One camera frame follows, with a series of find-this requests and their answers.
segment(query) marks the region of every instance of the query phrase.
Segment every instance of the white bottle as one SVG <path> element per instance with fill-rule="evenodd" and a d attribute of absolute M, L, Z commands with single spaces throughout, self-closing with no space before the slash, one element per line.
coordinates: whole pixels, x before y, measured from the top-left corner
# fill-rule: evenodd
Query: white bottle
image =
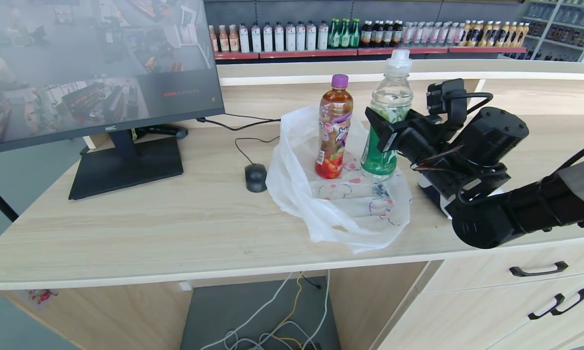
<path fill-rule="evenodd" d="M 261 53 L 261 28 L 254 22 L 253 28 L 251 28 L 251 39 L 254 42 L 254 53 Z"/>
<path fill-rule="evenodd" d="M 314 51 L 316 49 L 317 29 L 313 20 L 310 20 L 310 22 L 307 24 L 305 32 L 307 33 L 307 50 Z"/>
<path fill-rule="evenodd" d="M 272 53 L 273 51 L 273 28 L 270 26 L 270 22 L 266 22 L 264 26 L 264 52 Z"/>
<path fill-rule="evenodd" d="M 244 23 L 240 23 L 238 36 L 240 37 L 240 51 L 242 53 L 249 53 L 251 51 L 249 47 L 249 30 Z"/>
<path fill-rule="evenodd" d="M 281 22 L 277 22 L 277 25 L 275 26 L 275 51 L 277 51 L 278 53 L 284 51 L 283 33 L 284 29 L 281 26 Z"/>
<path fill-rule="evenodd" d="M 305 51 L 305 24 L 300 20 L 296 26 L 296 49 Z"/>
<path fill-rule="evenodd" d="M 296 51 L 296 27 L 292 22 L 286 26 L 286 50 Z"/>
<path fill-rule="evenodd" d="M 318 27 L 318 49 L 326 50 L 329 46 L 329 26 L 324 20 Z"/>

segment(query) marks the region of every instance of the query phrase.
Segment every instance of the drawer handle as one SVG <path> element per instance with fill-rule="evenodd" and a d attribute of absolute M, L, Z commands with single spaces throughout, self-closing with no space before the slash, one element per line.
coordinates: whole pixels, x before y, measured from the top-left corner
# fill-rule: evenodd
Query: drawer handle
<path fill-rule="evenodd" d="M 556 300 L 556 304 L 555 304 L 555 305 L 554 305 L 552 308 L 550 308 L 549 310 L 547 310 L 547 311 L 545 311 L 545 312 L 541 313 L 540 315 L 536 315 L 536 314 L 534 314 L 534 313 L 531 313 L 531 314 L 527 315 L 527 317 L 528 317 L 529 319 L 539 319 L 540 317 L 543 317 L 543 316 L 547 315 L 548 313 L 550 313 L 550 312 L 553 312 L 553 310 L 556 310 L 556 308 L 557 308 L 558 306 L 560 306 L 560 304 L 561 304 L 561 303 L 564 301 L 564 299 L 565 299 L 565 298 L 564 298 L 564 295 L 562 295 L 562 293 L 556 294 L 556 296 L 554 296 L 554 298 L 555 298 L 555 300 Z"/>
<path fill-rule="evenodd" d="M 559 311 L 557 309 L 557 306 L 553 308 L 553 310 L 551 311 L 551 314 L 553 316 L 558 316 L 558 315 L 562 315 L 565 312 L 568 312 L 570 309 L 574 308 L 575 306 L 577 306 L 579 303 L 581 303 L 582 301 L 584 301 L 584 289 L 579 290 L 579 292 L 577 292 L 579 294 L 579 300 L 572 304 L 569 308 L 567 308 L 566 310 L 564 310 L 563 312 Z"/>
<path fill-rule="evenodd" d="M 510 268 L 510 273 L 516 277 L 534 277 L 534 276 L 543 276 L 543 275 L 552 275 L 554 273 L 559 273 L 568 268 L 568 264 L 565 262 L 556 262 L 555 266 L 557 267 L 556 270 L 545 271 L 545 272 L 525 272 L 519 266 L 512 266 Z"/>

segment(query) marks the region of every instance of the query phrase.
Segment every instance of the monitor screen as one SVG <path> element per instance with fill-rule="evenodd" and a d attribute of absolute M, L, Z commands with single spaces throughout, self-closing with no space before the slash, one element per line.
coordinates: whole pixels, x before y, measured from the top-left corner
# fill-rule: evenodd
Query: monitor screen
<path fill-rule="evenodd" d="M 0 151 L 221 113 L 203 0 L 0 1 Z"/>

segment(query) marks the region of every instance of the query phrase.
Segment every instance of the white plastic bag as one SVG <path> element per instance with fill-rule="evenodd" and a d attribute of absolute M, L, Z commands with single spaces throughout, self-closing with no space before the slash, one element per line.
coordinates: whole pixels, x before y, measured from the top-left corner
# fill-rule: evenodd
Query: white plastic bag
<path fill-rule="evenodd" d="M 305 220 L 312 242 L 342 242 L 354 253 L 385 248 L 410 221 L 407 180 L 399 169 L 385 182 L 363 176 L 359 162 L 368 131 L 354 116 L 341 177 L 318 176 L 318 110 L 312 105 L 281 117 L 268 192 L 281 210 Z"/>

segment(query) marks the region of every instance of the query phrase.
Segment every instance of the monitor base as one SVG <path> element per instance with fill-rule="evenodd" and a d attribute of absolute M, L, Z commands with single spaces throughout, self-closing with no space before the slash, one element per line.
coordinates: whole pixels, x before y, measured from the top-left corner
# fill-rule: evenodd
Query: monitor base
<path fill-rule="evenodd" d="M 110 136 L 115 148 L 83 155 L 69 199 L 129 188 L 184 172 L 175 137 L 134 144 L 130 131 L 116 131 Z"/>

